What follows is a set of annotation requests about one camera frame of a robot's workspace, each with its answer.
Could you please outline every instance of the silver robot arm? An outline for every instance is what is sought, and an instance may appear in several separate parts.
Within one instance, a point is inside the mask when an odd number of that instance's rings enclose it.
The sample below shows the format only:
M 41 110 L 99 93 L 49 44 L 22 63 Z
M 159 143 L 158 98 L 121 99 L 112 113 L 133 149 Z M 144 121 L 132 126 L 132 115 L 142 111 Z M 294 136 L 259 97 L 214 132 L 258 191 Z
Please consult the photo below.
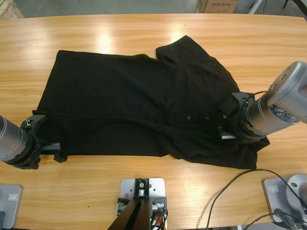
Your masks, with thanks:
M 300 121 L 307 124 L 307 63 L 288 66 L 268 91 L 251 104 L 245 126 L 252 133 L 265 136 Z

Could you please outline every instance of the label sticker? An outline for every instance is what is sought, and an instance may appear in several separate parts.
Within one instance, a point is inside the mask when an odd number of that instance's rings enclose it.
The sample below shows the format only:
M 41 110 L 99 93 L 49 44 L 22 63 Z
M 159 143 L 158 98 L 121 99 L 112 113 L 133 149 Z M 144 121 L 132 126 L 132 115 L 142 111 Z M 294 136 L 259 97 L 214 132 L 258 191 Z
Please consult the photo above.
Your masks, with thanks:
M 18 200 L 18 194 L 10 194 L 9 200 Z
M 270 193 L 277 193 L 278 187 L 277 186 L 269 186 L 269 191 L 270 191 Z

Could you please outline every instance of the cardboard box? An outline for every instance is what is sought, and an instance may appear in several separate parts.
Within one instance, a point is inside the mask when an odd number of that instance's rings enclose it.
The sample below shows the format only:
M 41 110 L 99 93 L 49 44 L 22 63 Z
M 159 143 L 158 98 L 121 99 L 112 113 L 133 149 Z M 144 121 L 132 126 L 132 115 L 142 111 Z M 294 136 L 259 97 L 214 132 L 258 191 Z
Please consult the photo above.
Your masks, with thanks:
M 13 0 L 0 0 L 0 19 L 10 20 L 24 18 Z
M 195 13 L 232 13 L 239 0 L 198 0 Z

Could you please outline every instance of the wooden table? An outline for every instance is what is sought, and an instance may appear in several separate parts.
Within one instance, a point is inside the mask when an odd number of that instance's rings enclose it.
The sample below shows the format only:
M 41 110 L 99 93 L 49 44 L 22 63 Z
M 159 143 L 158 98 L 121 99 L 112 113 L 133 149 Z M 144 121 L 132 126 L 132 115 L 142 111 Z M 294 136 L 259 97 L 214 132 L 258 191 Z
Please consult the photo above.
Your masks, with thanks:
M 189 35 L 232 73 L 244 92 L 265 90 L 286 66 L 307 62 L 307 24 L 296 17 L 62 16 L 3 21 L 0 31 L 0 113 L 18 125 L 36 109 L 60 49 L 155 57 L 155 48 Z M 305 124 L 270 135 L 271 145 L 259 152 L 258 168 L 282 176 L 307 173 L 306 136 Z M 39 170 L 1 162 L 0 184 L 24 187 L 16 227 L 94 230 L 107 229 L 115 219 L 121 180 L 162 177 L 169 229 L 178 230 L 204 227 L 211 198 L 240 172 L 171 156 L 70 156 L 62 164 L 42 156 Z M 274 177 L 253 172 L 235 181 L 215 204 L 210 226 L 249 223 L 268 213 L 261 182 Z

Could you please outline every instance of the metal mounting plate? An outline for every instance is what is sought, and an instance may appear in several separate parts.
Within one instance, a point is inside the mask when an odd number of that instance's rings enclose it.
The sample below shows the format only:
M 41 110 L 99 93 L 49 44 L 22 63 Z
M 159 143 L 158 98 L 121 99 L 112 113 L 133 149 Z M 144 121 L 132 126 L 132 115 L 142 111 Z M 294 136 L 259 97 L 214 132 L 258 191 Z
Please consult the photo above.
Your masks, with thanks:
M 23 188 L 19 185 L 0 185 L 0 211 L 4 212 L 3 228 L 14 227 Z

